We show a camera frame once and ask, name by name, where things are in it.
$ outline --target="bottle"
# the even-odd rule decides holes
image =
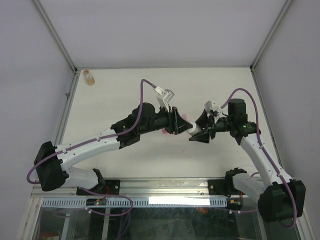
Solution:
[[[83,77],[85,79],[86,84],[88,84],[89,86],[95,84],[95,79],[89,70],[83,71]]]

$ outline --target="ventilation grille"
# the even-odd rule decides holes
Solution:
[[[181,204],[149,204],[149,198],[133,198],[134,208],[194,208],[208,207],[207,205],[181,205]],[[131,203],[125,198],[112,198],[106,201],[107,208],[127,208]],[[210,207],[223,208],[227,206],[227,199],[221,197],[211,197]]]
[[[43,208],[85,208],[86,197],[70,197],[70,198],[44,198],[42,202]]]

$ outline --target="gray wall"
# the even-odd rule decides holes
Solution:
[[[0,33],[0,238],[14,240],[32,190],[26,174],[53,138],[72,73],[31,1],[1,1]]]
[[[320,1],[296,0],[256,69],[287,171],[306,185],[305,207],[320,239]]]

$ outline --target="white bottle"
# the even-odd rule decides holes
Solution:
[[[89,86],[95,84],[95,79],[89,70],[83,71],[83,77],[85,79],[86,84],[88,84]]]

